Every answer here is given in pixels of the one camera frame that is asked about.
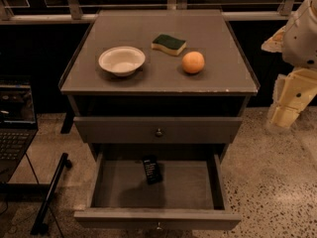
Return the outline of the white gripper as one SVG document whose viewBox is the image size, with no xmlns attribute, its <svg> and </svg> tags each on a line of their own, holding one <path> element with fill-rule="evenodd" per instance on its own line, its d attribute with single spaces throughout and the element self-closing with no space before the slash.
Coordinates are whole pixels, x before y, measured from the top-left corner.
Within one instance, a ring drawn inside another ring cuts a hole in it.
<svg viewBox="0 0 317 238">
<path fill-rule="evenodd" d="M 317 70 L 298 67 L 286 77 L 270 122 L 289 128 L 316 95 Z"/>
</svg>

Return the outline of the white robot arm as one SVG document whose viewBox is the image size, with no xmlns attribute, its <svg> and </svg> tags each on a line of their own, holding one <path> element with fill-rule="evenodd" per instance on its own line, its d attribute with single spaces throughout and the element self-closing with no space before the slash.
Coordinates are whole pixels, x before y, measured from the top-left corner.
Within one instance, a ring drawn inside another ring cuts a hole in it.
<svg viewBox="0 0 317 238">
<path fill-rule="evenodd" d="M 291 73 L 275 81 L 269 115 L 271 124 L 289 128 L 317 95 L 317 0 L 304 0 L 261 49 L 281 53 L 293 66 Z"/>
</svg>

